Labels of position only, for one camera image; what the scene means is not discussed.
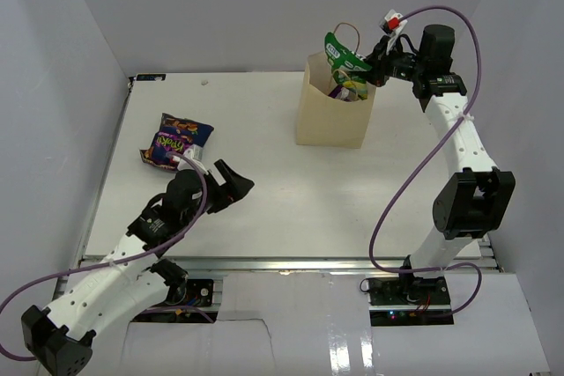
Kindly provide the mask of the green yellow Fox's candy bag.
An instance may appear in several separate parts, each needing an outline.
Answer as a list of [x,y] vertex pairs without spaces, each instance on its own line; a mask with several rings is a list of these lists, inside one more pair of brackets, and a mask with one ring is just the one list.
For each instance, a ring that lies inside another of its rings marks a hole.
[[324,52],[330,66],[328,95],[335,87],[343,86],[350,91],[348,102],[366,100],[368,89],[363,74],[370,66],[364,59],[343,45],[332,32],[325,35]]

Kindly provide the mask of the dark blue Kroks chip bag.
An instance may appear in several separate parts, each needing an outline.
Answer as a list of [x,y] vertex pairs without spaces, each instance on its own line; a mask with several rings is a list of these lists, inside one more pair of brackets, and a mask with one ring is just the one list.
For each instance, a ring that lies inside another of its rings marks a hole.
[[179,160],[167,154],[173,151],[182,155],[192,144],[204,148],[213,131],[210,124],[162,113],[160,128],[149,148],[139,151],[140,158],[147,165],[175,172]]

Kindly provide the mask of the purple snack pouch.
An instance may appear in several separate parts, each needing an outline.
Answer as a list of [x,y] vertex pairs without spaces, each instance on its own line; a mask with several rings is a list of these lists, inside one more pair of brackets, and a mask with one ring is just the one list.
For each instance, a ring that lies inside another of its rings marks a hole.
[[335,100],[342,100],[345,102],[349,101],[349,96],[350,96],[350,91],[343,86],[335,87],[329,94],[330,98],[333,98]]

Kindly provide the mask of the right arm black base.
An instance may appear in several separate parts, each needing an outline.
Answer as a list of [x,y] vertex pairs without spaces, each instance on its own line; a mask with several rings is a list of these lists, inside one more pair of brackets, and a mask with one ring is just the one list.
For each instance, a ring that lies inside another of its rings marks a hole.
[[453,325],[451,299],[444,277],[364,278],[359,285],[367,296],[372,327]]

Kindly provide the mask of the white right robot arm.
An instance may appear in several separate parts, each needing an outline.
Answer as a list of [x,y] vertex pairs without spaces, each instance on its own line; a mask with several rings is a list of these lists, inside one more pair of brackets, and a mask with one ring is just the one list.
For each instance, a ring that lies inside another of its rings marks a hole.
[[404,51],[399,39],[387,33],[378,41],[366,59],[371,67],[366,80],[377,87],[391,77],[412,83],[413,95],[439,139],[416,169],[421,171],[442,151],[449,172],[434,199],[433,227],[425,240],[402,266],[378,268],[410,274],[399,280],[397,291],[404,302],[416,305],[430,292],[427,279],[442,276],[467,245],[499,228],[516,179],[486,152],[470,114],[472,99],[462,78],[450,69],[454,29],[426,26],[414,53]]

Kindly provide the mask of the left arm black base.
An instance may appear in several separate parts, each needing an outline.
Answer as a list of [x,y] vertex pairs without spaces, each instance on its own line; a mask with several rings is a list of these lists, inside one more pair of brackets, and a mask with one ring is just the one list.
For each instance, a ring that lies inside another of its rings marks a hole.
[[215,285],[212,279],[191,278],[185,269],[167,259],[153,264],[150,271],[162,276],[167,287],[167,296],[157,304],[157,307],[201,308],[212,305]]

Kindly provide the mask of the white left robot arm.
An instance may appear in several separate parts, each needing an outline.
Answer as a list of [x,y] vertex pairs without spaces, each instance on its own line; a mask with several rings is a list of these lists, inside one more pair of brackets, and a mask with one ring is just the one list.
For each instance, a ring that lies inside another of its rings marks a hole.
[[79,374],[105,331],[154,305],[181,302],[188,273],[164,253],[202,214],[224,210],[255,186],[222,159],[215,163],[222,183],[200,162],[185,163],[100,263],[58,299],[22,314],[25,346],[49,374]]

